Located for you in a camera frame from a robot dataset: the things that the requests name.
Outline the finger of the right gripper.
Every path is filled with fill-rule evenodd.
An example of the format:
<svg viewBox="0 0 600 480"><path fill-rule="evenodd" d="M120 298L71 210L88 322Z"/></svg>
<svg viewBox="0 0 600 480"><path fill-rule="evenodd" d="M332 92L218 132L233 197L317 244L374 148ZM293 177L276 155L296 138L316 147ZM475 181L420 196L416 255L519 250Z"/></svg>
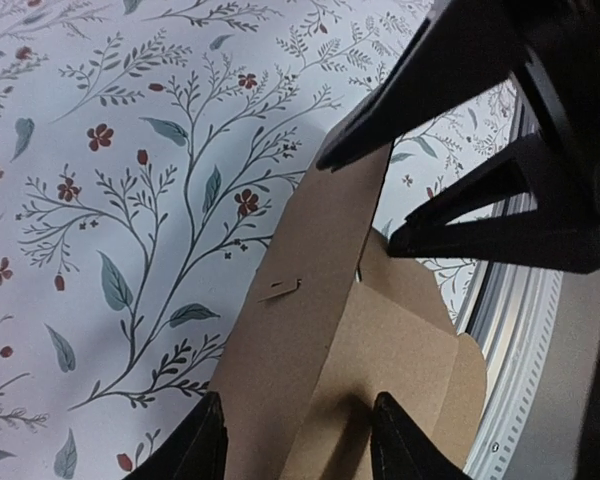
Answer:
<svg viewBox="0 0 600 480"><path fill-rule="evenodd" d="M386 77L318 157L338 170L504 82L528 58L527 1L435 1Z"/></svg>
<svg viewBox="0 0 600 480"><path fill-rule="evenodd" d="M533 210L484 220L460 216L520 194ZM594 201L537 133L510 143L434 196L390 237L394 258L466 258L591 273L600 267L600 218Z"/></svg>

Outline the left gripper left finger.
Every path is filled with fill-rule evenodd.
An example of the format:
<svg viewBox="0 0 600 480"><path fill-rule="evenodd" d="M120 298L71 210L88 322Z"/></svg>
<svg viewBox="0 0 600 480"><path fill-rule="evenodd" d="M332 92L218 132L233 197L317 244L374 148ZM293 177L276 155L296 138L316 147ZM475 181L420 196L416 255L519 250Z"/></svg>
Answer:
<svg viewBox="0 0 600 480"><path fill-rule="evenodd" d="M171 435L125 480L222 480L228 431L218 392L208 391Z"/></svg>

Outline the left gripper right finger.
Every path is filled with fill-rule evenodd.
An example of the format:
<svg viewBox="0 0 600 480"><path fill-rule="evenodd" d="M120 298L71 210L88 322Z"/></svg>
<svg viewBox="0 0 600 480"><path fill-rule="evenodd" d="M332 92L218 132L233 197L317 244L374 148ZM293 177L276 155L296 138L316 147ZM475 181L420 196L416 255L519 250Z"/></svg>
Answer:
<svg viewBox="0 0 600 480"><path fill-rule="evenodd" d="M389 392L379 393L374 401L370 450L375 480L470 480Z"/></svg>

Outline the brown cardboard box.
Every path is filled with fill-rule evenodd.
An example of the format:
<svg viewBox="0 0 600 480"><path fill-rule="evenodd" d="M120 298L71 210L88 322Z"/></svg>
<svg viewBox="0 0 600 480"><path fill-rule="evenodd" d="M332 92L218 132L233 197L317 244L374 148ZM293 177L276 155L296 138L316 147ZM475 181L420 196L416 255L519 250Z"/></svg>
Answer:
<svg viewBox="0 0 600 480"><path fill-rule="evenodd" d="M229 479L374 479L381 392L464 469L485 360L450 320L433 273L390 257L372 226L391 152L310 168L286 204L210 384Z"/></svg>

